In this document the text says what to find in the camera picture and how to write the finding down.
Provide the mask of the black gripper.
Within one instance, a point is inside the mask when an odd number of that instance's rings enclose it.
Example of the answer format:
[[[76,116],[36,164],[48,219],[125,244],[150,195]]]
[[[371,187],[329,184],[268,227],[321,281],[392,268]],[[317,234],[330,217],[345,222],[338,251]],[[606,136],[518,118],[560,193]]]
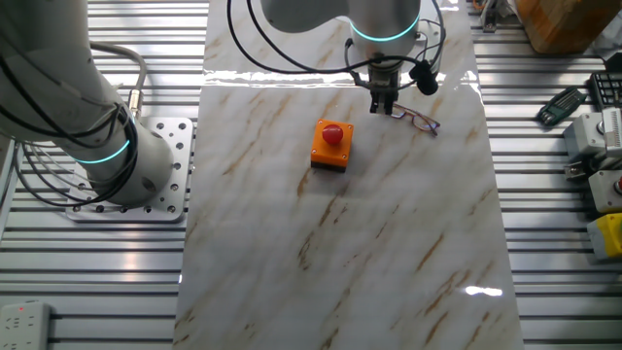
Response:
[[[393,112],[393,101],[397,100],[399,88],[399,71],[396,68],[369,67],[369,90],[372,96],[370,112],[390,116]]]

